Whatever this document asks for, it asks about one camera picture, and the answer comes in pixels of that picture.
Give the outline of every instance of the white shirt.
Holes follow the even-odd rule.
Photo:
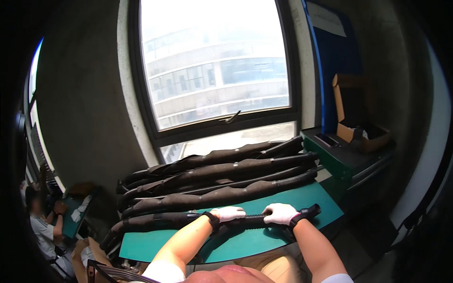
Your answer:
[[[160,283],[178,283],[186,279],[177,265],[166,261],[150,263],[142,275]],[[354,283],[354,281],[349,275],[339,273],[327,277],[321,283]]]
[[[34,234],[38,238],[39,249],[47,260],[57,257],[55,245],[53,244],[53,225],[44,221],[41,217],[30,215],[30,224]]]
[[[30,215],[30,224],[31,229],[33,229],[34,234],[38,238],[38,246],[41,252],[43,253],[46,260],[51,260],[57,257],[55,252],[55,245],[53,244],[53,225],[48,224],[44,221],[42,217],[35,217]],[[63,257],[58,258],[56,263],[61,267],[66,273],[69,269],[68,264],[63,259]],[[51,264],[51,266],[60,273],[63,278],[66,277],[66,274],[58,267],[56,264]]]

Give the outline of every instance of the forearm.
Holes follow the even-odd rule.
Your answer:
[[[347,274],[332,244],[307,219],[300,220],[293,232],[305,263],[313,274],[313,283],[320,283],[338,273]]]
[[[153,261],[168,260],[171,257],[184,272],[186,264],[197,254],[211,232],[209,218],[203,215],[176,232]]]
[[[49,213],[49,215],[48,215],[47,218],[45,219],[45,221],[46,221],[47,224],[52,224],[52,222],[53,222],[53,215],[54,215],[53,211]]]
[[[61,236],[62,234],[63,234],[63,216],[58,215],[57,223],[53,227],[53,236],[58,237],[58,236]]]

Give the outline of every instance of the window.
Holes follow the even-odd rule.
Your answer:
[[[186,79],[184,78],[184,76],[179,76],[179,82],[181,83],[181,90],[186,91],[187,85],[186,85]]]
[[[36,91],[36,74],[38,70],[39,53],[41,51],[42,43],[43,39],[41,39],[38,47],[36,48],[36,52],[32,60],[32,65],[30,67],[29,81],[27,82],[28,91],[26,90],[24,92],[24,109],[27,116],[27,121],[25,122],[25,124],[29,142],[28,158],[30,161],[27,162],[27,170],[28,172],[30,172],[30,170],[34,171],[34,175],[37,177],[39,168],[45,167],[48,170],[48,185],[50,187],[58,187],[62,192],[65,192],[66,188],[55,172],[52,160],[50,159],[46,145],[44,143],[41,127],[39,125],[38,103],[36,101],[36,96],[34,96],[34,93]]]
[[[299,130],[299,56],[287,1],[142,0],[130,19],[137,19],[130,24],[136,92],[162,163],[209,136],[284,123],[293,125],[288,138]]]
[[[209,69],[209,70],[207,71],[207,77],[208,77],[208,79],[209,79],[209,85],[210,85],[210,86],[215,86],[215,85],[216,85],[216,80],[215,80],[215,78],[214,78],[214,70]]]

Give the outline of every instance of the wrist strap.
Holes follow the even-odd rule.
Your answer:
[[[291,231],[293,231],[294,227],[297,225],[297,222],[304,219],[305,217],[306,215],[304,213],[301,213],[291,218],[291,221],[289,222],[289,227],[291,228]]]
[[[209,217],[209,223],[212,226],[212,231],[219,230],[220,219],[218,219],[217,217],[215,217],[214,215],[212,215],[210,212],[207,212],[207,211],[203,212],[202,215],[206,215],[207,217]]]

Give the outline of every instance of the hand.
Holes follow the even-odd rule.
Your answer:
[[[236,218],[244,218],[246,216],[246,212],[242,209],[242,207],[237,206],[214,208],[211,210],[211,214],[217,217],[220,222],[230,221]]]
[[[272,212],[271,215],[264,218],[264,223],[276,223],[289,225],[289,222],[293,217],[300,213],[291,205],[283,203],[272,203],[266,206],[266,209],[262,213]]]
[[[61,214],[64,214],[67,210],[67,206],[62,203],[61,201],[56,201],[55,202],[55,206],[53,207],[53,210],[58,214],[58,213],[61,213]]]

